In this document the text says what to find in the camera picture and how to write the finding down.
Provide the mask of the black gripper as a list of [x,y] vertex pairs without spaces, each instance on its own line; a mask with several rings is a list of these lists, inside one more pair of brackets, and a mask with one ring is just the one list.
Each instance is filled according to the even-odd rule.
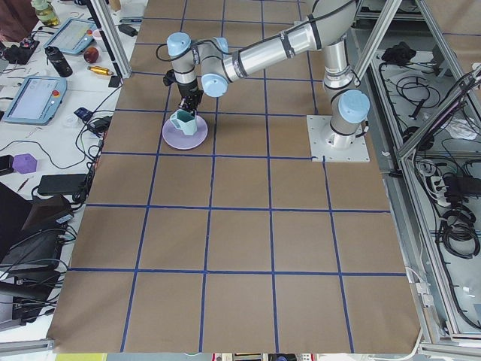
[[199,87],[197,81],[190,83],[178,83],[177,88],[180,92],[181,100],[178,105],[179,109],[183,111],[189,111],[190,114],[195,117],[197,114],[198,106],[201,103],[203,90]]

